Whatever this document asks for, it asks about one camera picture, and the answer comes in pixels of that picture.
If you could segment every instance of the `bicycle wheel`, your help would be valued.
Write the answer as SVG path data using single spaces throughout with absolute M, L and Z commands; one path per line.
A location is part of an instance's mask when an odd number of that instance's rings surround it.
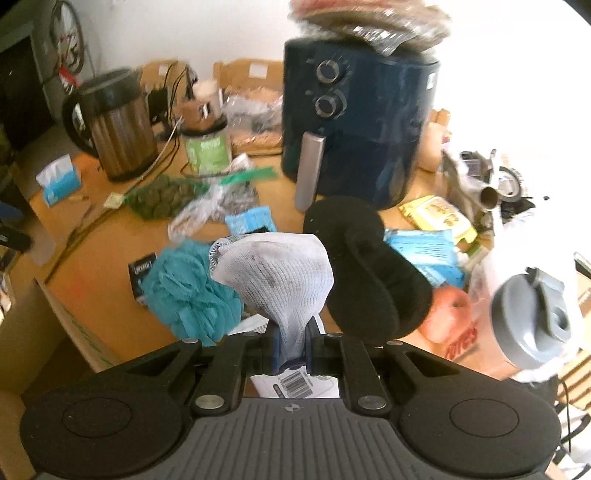
M 73 74 L 84 66 L 84 37 L 74 7 L 65 0 L 58 0 L 51 11 L 49 36 L 60 63 Z

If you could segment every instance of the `door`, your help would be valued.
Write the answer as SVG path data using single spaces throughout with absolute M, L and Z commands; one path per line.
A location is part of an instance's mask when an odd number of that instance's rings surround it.
M 37 76 L 30 37 L 0 53 L 0 123 L 17 150 L 54 123 Z

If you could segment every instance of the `gray bottle lid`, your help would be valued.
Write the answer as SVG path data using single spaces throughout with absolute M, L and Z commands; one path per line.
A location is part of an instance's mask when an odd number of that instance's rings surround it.
M 539 368 L 562 353 L 571 338 L 564 284 L 538 268 L 527 268 L 495 293 L 492 327 L 505 356 L 520 369 Z

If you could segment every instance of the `green bag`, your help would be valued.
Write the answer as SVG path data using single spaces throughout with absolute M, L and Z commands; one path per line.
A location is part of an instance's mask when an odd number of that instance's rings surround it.
M 144 220 L 174 218 L 189 202 L 207 192 L 208 186 L 191 179 L 160 175 L 152 183 L 133 189 L 125 203 Z

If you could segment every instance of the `white tissue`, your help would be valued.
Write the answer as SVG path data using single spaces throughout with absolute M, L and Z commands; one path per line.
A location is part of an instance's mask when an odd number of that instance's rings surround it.
M 72 171 L 72 159 L 69 155 L 64 155 L 51 162 L 37 175 L 37 183 L 43 188 L 48 187 L 51 183 L 62 178 L 66 173 Z

